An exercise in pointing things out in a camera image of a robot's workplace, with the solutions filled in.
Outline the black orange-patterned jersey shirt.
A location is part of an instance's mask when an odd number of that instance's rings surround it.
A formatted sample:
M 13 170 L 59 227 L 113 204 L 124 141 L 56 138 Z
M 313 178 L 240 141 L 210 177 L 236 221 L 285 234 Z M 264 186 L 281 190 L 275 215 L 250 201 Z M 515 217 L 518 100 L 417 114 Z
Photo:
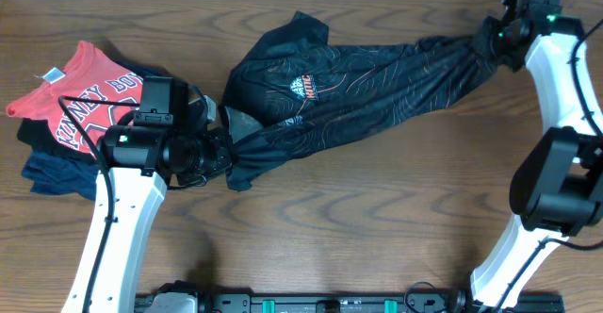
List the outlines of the black orange-patterned jersey shirt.
M 230 72 L 221 99 L 237 158 L 229 189 L 248 190 L 289 160 L 451 107 L 498 66 L 475 36 L 387 45 L 328 39 L 326 24 L 297 12 Z

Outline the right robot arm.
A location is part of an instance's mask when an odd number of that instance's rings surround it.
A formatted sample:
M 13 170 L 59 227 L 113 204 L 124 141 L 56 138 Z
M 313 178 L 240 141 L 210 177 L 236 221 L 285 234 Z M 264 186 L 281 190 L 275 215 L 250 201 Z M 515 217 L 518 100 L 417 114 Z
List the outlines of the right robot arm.
M 470 274 L 470 291 L 450 312 L 562 312 L 562 297 L 523 287 L 558 247 L 582 252 L 601 243 L 570 242 L 602 219 L 602 110 L 586 61 L 589 32 L 562 15 L 561 0 L 502 0 L 504 16 L 488 49 L 533 79 L 543 136 L 513 175 L 513 212 L 497 244 Z

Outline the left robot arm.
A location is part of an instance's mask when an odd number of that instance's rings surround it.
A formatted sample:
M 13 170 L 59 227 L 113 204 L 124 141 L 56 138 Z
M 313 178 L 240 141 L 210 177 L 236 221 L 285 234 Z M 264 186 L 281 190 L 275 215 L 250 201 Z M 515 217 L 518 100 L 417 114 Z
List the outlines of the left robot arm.
M 233 166 L 216 105 L 195 86 L 149 76 L 141 100 L 105 134 L 86 138 L 99 166 L 90 230 L 65 312 L 209 312 L 210 300 L 175 281 L 137 295 L 147 241 L 169 190 L 203 187 Z

